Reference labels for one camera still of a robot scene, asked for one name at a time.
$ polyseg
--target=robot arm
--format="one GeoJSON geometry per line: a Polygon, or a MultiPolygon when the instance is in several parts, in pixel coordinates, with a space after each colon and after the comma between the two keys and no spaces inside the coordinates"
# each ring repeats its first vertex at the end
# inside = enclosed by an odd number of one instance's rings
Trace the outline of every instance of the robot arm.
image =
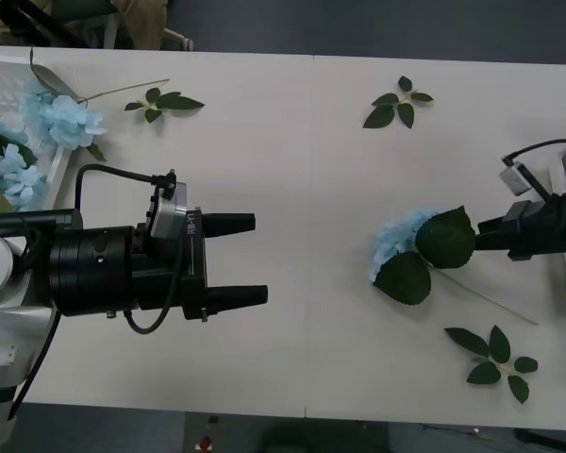
{"type": "Polygon", "coordinates": [[[528,151],[556,143],[566,143],[566,139],[534,144],[503,158],[507,168],[501,173],[501,179],[514,194],[520,195],[532,188],[542,201],[514,203],[505,216],[478,224],[476,250],[508,250],[512,260],[566,253],[566,193],[548,193],[526,167],[514,162],[528,151]]]}
{"type": "Polygon", "coordinates": [[[266,286],[209,287],[205,239],[254,230],[253,214],[187,208],[175,173],[143,176],[104,165],[82,167],[76,209],[0,214],[0,445],[57,329],[61,315],[124,313],[140,334],[155,331],[173,307],[186,319],[265,304],[266,286]],[[82,178],[96,170],[156,186],[136,226],[84,229],[82,178]],[[132,311],[161,310],[150,327],[132,311]],[[25,385],[13,404],[17,386],[25,385]]]}

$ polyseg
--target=red object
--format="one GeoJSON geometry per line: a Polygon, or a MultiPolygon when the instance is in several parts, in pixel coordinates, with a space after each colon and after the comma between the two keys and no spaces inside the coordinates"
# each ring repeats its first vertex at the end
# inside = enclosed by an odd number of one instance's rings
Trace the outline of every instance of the red object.
{"type": "Polygon", "coordinates": [[[208,451],[210,445],[211,445],[211,440],[208,436],[204,437],[201,441],[199,441],[199,448],[201,449],[201,451],[208,451]]]}

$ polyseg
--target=black cylinder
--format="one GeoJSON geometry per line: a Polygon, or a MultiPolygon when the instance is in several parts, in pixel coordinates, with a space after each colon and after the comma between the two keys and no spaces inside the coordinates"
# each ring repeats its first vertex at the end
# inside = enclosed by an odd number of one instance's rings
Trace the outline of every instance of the black cylinder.
{"type": "Polygon", "coordinates": [[[131,310],[132,227],[57,233],[49,279],[55,305],[65,316],[131,310]]]}

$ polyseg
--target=light blue flower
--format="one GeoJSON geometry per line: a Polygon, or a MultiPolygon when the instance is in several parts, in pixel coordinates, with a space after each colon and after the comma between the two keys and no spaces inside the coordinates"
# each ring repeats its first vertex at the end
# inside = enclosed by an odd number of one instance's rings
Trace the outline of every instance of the light blue flower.
{"type": "Polygon", "coordinates": [[[4,150],[4,157],[0,156],[0,176],[19,173],[26,166],[23,157],[19,154],[19,147],[9,143],[4,150]]]}
{"type": "Polygon", "coordinates": [[[25,161],[15,144],[8,144],[0,156],[0,191],[16,210],[40,210],[45,177],[35,165],[25,168],[25,161]]]}
{"type": "Polygon", "coordinates": [[[374,261],[369,270],[369,279],[375,282],[382,264],[395,255],[417,251],[415,238],[419,228],[438,213],[437,210],[415,210],[405,218],[380,228],[374,242],[374,261]]]}
{"type": "Polygon", "coordinates": [[[7,139],[19,142],[20,144],[27,144],[27,134],[22,129],[10,127],[0,121],[0,135],[4,135],[7,139]]]}
{"type": "Polygon", "coordinates": [[[42,140],[68,149],[89,146],[94,135],[107,132],[101,127],[103,114],[87,109],[70,96],[54,96],[49,92],[24,92],[19,111],[27,125],[42,140]]]}

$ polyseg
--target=white table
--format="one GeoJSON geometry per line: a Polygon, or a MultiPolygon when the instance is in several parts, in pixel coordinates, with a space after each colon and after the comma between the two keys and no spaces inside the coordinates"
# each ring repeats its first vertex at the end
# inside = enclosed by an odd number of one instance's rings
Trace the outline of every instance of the white table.
{"type": "MultiPolygon", "coordinates": [[[[514,263],[478,252],[453,272],[537,327],[439,278],[420,307],[389,300],[367,278],[385,221],[420,206],[465,205],[474,224],[507,211],[516,200],[497,178],[499,158],[566,138],[566,66],[61,49],[36,58],[80,94],[170,77],[165,90],[206,103],[147,125],[123,112],[143,89],[97,99],[109,129],[99,143],[111,165],[176,169],[192,206],[254,212],[256,232],[208,241],[210,284],[268,284],[271,296],[206,325],[173,310],[146,337],[121,318],[65,319],[29,401],[566,429],[561,257],[514,263]],[[413,130],[398,120],[362,129],[401,75],[435,105],[416,111],[413,130]],[[495,324],[515,355],[540,363],[523,407],[505,382],[466,384],[472,356],[443,331],[488,337],[495,324]]],[[[544,170],[559,149],[525,160],[544,170]]],[[[73,159],[60,206],[73,205],[75,170],[91,161],[73,159]]],[[[135,225],[149,194],[89,174],[86,227],[135,225]]],[[[156,314],[137,316],[148,324],[156,314]]]]}

